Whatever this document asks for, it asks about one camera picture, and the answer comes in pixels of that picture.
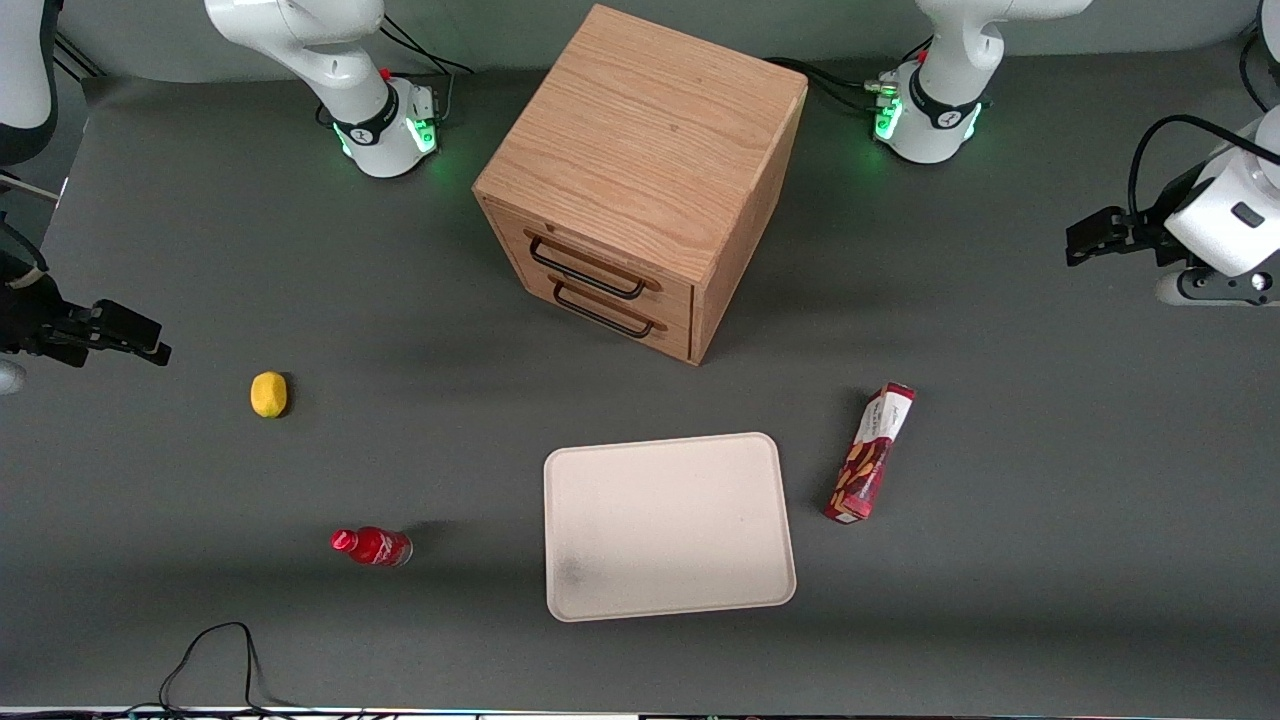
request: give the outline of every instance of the wood grain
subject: wood grain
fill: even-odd
[[[567,283],[614,320],[654,320],[640,342],[696,365],[777,205],[805,92],[799,73],[596,5],[472,191],[530,292],[554,302]],[[535,261],[535,236],[646,290],[591,290]]]
[[[791,160],[791,147],[795,145],[796,129],[800,127],[800,110],[804,108],[805,96],[796,97],[791,109],[791,117],[774,138],[774,147],[769,154],[769,163],[760,172],[760,178],[755,183],[755,190],[748,196],[739,211],[737,223],[724,245],[724,252],[712,273],[705,288],[695,293],[692,334],[690,337],[690,360],[696,365],[703,361],[707,348],[710,346],[712,336],[728,310],[730,300],[737,290],[742,273],[746,272],[751,255],[759,245],[764,228],[773,217],[773,210],[778,205],[778,196],[782,193],[782,181],[787,174],[787,164]]]
[[[804,88],[596,5],[475,187],[704,284]]]

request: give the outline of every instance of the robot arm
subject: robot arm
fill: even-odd
[[[91,350],[116,350],[154,365],[169,364],[160,323],[110,300],[92,307],[68,302],[44,270],[38,252],[37,263],[32,266],[0,251],[0,352],[45,355],[82,368]],[[5,368],[10,364],[0,365]],[[0,384],[4,375],[0,372]]]
[[[1258,17],[1267,47],[1280,46],[1280,0],[1263,0]],[[1280,165],[1260,156],[1275,160],[1280,152],[1280,109],[1267,111],[1245,137],[1171,115],[1147,131],[1138,158],[1152,135],[1172,122],[1233,140],[1165,186],[1147,210],[1137,209],[1130,177],[1129,209],[1103,208],[1068,228],[1068,265],[1153,250],[1160,266],[1187,265],[1156,284],[1157,297],[1170,305],[1280,306],[1272,291],[1280,274],[1280,259],[1272,258],[1280,249]]]
[[[54,136],[54,32],[61,5],[6,0],[0,13],[0,167],[35,158]]]
[[[973,135],[979,99],[1005,56],[995,23],[1044,20],[1084,12],[1093,0],[915,0],[933,22],[924,59],[882,73],[892,100],[874,137],[913,163],[941,163]]]
[[[355,45],[378,32],[383,0],[205,0],[205,10],[227,40],[311,87],[333,115],[343,151],[365,173],[399,176],[435,150],[431,91],[384,78]]]

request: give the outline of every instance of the green led light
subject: green led light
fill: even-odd
[[[435,123],[404,118],[404,127],[408,128],[408,132],[413,136],[413,142],[417,143],[417,149],[424,155],[435,150]]]
[[[973,128],[978,124],[978,114],[982,113],[982,102],[973,109],[973,118],[969,119],[969,129],[964,131],[964,138],[969,140],[973,137]]]
[[[876,135],[881,140],[888,140],[897,128],[897,119],[902,117],[902,101],[893,99],[893,102],[881,109],[879,118],[876,119]]]
[[[347,138],[342,136],[342,131],[338,129],[338,123],[333,124],[333,133],[338,136],[338,142],[342,143],[342,154],[351,158],[351,147],[347,147]]]

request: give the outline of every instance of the gray table surface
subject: gray table surface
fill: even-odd
[[[932,168],[813,94],[699,369],[516,282],[470,184],[538,73],[460,79],[440,154],[390,181],[300,82],[100,88],[49,260],[173,364],[28,359],[0,398],[0,698],[150,700],[237,619],[308,705],[1276,716],[1277,316],[1160,305],[1149,255],[1062,260],[1153,119],[1252,119],[1234,53],[1011,59]],[[1211,145],[1169,131],[1143,195]],[[266,369],[280,421],[248,407]],[[819,507],[887,379],[918,404],[841,527]],[[795,600],[556,621],[544,457],[740,430],[781,448]],[[328,548],[360,523],[411,528],[412,562]],[[234,705],[241,653],[211,638],[175,700]]]

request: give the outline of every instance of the white tray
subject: white tray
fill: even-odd
[[[544,482],[547,607],[558,620],[764,607],[795,594],[769,436],[557,450]]]

